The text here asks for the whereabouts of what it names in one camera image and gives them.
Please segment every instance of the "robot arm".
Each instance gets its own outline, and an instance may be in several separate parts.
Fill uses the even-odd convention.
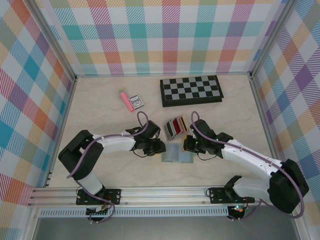
[[[305,196],[309,191],[308,184],[296,162],[290,159],[283,162],[250,150],[260,157],[264,157],[271,161],[271,165],[244,151],[243,149],[248,150],[248,148],[242,146],[241,143],[232,136],[224,132],[221,132],[218,135],[215,134],[204,120],[199,119],[195,121],[194,124],[205,136],[217,141],[240,146],[241,148],[238,149],[227,144],[221,144],[205,139],[194,129],[194,126],[191,125],[190,128],[193,131],[194,136],[188,135],[186,137],[183,143],[183,148],[186,151],[203,154],[208,152],[209,154],[217,155],[222,159],[239,163],[261,177],[261,179],[247,179],[242,176],[234,176],[224,186],[224,193],[231,201],[236,197],[252,197],[271,201],[276,208],[284,213],[292,213],[295,207],[300,203],[300,198],[290,180],[273,165],[282,168],[290,177],[292,177],[302,196]]]
[[[95,139],[96,141],[84,156],[79,168],[73,174],[73,179],[89,193],[103,198],[105,187],[93,173],[93,168],[102,154],[113,153],[117,151],[135,151],[143,150],[146,156],[153,156],[166,151],[165,144],[158,139],[160,128],[151,120],[148,121],[147,128],[144,132],[136,136],[128,136],[140,132],[143,127],[126,129],[119,136],[103,138],[100,135],[91,134],[88,130],[80,131],[73,140],[59,153],[58,158],[71,173],[82,152]]]

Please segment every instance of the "folding chess board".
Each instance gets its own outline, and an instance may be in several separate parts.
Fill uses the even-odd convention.
[[[160,91],[163,107],[217,103],[224,97],[216,75],[163,79]]]

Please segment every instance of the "small card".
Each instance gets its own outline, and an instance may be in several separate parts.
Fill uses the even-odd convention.
[[[138,109],[138,108],[141,108],[144,106],[144,103],[142,102],[142,100],[138,94],[129,97],[129,100],[130,100],[132,107],[134,109]]]

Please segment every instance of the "pink highlighter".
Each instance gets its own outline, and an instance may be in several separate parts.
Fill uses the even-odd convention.
[[[124,104],[127,106],[127,108],[130,110],[130,112],[133,112],[135,109],[134,107],[131,105],[131,102],[125,92],[125,88],[124,87],[120,87],[117,90],[118,95],[122,98]]]

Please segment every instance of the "purple cable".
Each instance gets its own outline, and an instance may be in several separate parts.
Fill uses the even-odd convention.
[[[115,212],[116,212],[116,207],[115,207],[115,205],[114,205],[111,201],[108,201],[108,200],[106,200],[106,199],[103,199],[103,198],[101,198],[101,197],[98,197],[98,196],[93,195],[92,193],[90,193],[89,191],[87,191],[87,190],[84,188],[84,186],[81,185],[80,182],[78,182],[78,181],[75,181],[75,182],[76,182],[77,184],[79,184],[79,186],[82,187],[83,191],[85,191],[85,193],[88,194],[89,196],[91,196],[92,198],[95,198],[95,199],[98,199],[98,200],[100,200],[100,201],[103,201],[103,202],[105,202],[105,203],[107,203],[107,204],[110,204],[110,205],[113,207],[113,210],[112,210],[112,213],[110,214],[110,216],[106,216],[105,218],[103,218],[103,219],[100,220],[100,221],[93,221],[93,220],[91,219],[91,215],[92,215],[92,214],[90,214],[90,215],[89,215],[90,221],[92,221],[92,222],[94,222],[94,223],[96,223],[96,224],[101,224],[101,223],[109,220],[109,219],[115,214]]]
[[[202,132],[200,132],[200,130],[199,130],[199,129],[197,128],[197,126],[195,125],[195,122],[194,122],[194,114],[196,114],[196,116],[198,117],[198,120],[200,119],[199,114],[198,114],[196,111],[193,111],[193,112],[191,113],[192,126],[193,126],[193,128],[194,128],[203,138],[205,138],[205,139],[207,139],[207,140],[209,140],[209,141],[212,141],[212,142],[214,142],[214,143],[224,144],[224,145],[227,145],[227,146],[236,148],[236,149],[240,149],[240,150],[242,150],[242,151],[244,151],[244,152],[246,152],[246,153],[248,153],[248,154],[251,154],[251,155],[253,155],[254,157],[259,158],[259,159],[263,160],[264,162],[266,162],[266,163],[274,166],[276,169],[278,169],[280,172],[282,172],[282,173],[290,180],[290,182],[292,183],[292,185],[293,185],[293,187],[295,188],[296,192],[298,193],[298,196],[299,196],[299,199],[300,199],[300,202],[301,202],[301,211],[300,211],[300,213],[299,213],[298,215],[295,215],[295,216],[293,216],[293,215],[288,215],[288,214],[286,214],[286,213],[283,213],[283,212],[280,211],[280,210],[279,210],[279,211],[280,211],[281,213],[285,214],[288,218],[291,218],[291,219],[298,219],[298,218],[302,217],[302,215],[303,215],[304,212],[305,212],[305,202],[304,202],[304,198],[303,198],[303,196],[302,196],[302,194],[301,194],[301,191],[300,191],[299,187],[297,186],[296,182],[292,179],[292,177],[291,177],[288,173],[286,173],[285,170],[283,170],[281,167],[273,164],[273,162],[271,162],[270,160],[266,159],[265,157],[262,157],[262,156],[260,156],[259,154],[256,154],[255,152],[250,151],[249,149],[246,149],[246,148],[243,148],[243,147],[241,147],[241,146],[238,146],[238,145],[235,145],[235,144],[231,144],[231,143],[228,143],[228,142],[215,140],[215,139],[212,139],[212,138],[204,135]],[[269,207],[272,207],[272,208],[274,208],[274,209],[277,209],[276,207],[274,207],[274,206],[266,203],[264,200],[260,199],[260,202],[259,202],[259,204],[257,205],[257,207],[255,208],[255,210],[261,205],[261,203],[264,203],[264,204],[266,204],[266,205],[269,206]],[[252,211],[251,214],[243,217],[242,219],[245,219],[245,218],[251,216],[254,211]]]
[[[75,168],[73,169],[73,171],[72,171],[66,178],[67,178],[67,179],[68,179],[68,178],[71,178],[71,177],[76,173],[76,171],[77,171],[78,168],[80,167],[82,161],[84,160],[84,157],[85,157],[85,155],[87,154],[88,150],[91,148],[91,146],[92,146],[95,142],[97,142],[97,141],[99,141],[99,140],[101,140],[101,139],[106,139],[106,138],[110,138],[110,137],[134,137],[134,136],[137,136],[137,135],[139,135],[139,134],[142,134],[142,133],[147,129],[147,127],[148,127],[149,118],[148,118],[148,115],[147,115],[145,112],[143,112],[143,111],[139,111],[139,112],[136,114],[136,116],[137,116],[137,118],[138,118],[138,121],[139,121],[139,124],[141,125],[141,127],[142,127],[143,125],[141,124],[141,121],[140,121],[140,118],[139,118],[139,114],[143,114],[143,115],[145,116],[145,118],[146,118],[146,124],[145,124],[144,128],[143,128],[141,131],[139,131],[139,132],[137,132],[137,133],[134,133],[134,134],[126,134],[126,135],[123,135],[123,134],[109,134],[109,135],[100,136],[100,137],[96,138],[95,140],[93,140],[92,142],[90,142],[90,144],[85,148],[85,150],[84,150],[82,156],[80,157],[78,163],[76,164]]]

